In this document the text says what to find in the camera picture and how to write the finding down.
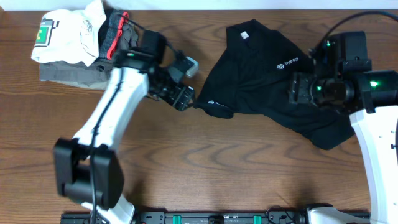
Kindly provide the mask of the black t-shirt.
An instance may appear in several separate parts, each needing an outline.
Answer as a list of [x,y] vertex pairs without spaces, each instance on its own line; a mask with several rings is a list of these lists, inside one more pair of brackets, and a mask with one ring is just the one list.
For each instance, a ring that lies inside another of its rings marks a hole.
[[262,114],[330,150],[354,135],[349,118],[308,104],[289,103],[295,72],[313,62],[292,41],[252,19],[226,29],[226,49],[207,76],[195,107],[210,116]]

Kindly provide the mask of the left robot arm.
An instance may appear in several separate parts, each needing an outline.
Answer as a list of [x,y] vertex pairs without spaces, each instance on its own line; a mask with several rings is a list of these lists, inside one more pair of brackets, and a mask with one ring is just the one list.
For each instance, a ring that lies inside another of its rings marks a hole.
[[72,139],[55,143],[58,194],[89,209],[64,213],[61,223],[133,223],[135,207],[123,195],[118,148],[134,111],[147,96],[178,111],[195,100],[195,90],[182,80],[196,74],[198,62],[175,50],[172,63],[162,66],[171,47],[162,34],[145,30],[137,47],[117,52],[109,84],[88,121]]

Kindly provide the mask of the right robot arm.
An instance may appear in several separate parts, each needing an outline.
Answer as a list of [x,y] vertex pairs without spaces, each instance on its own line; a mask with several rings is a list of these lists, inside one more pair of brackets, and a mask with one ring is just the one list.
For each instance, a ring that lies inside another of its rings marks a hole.
[[367,218],[331,205],[306,208],[306,223],[397,223],[397,72],[373,70],[363,31],[325,35],[310,54],[313,73],[296,72],[289,102],[349,117],[370,193]]

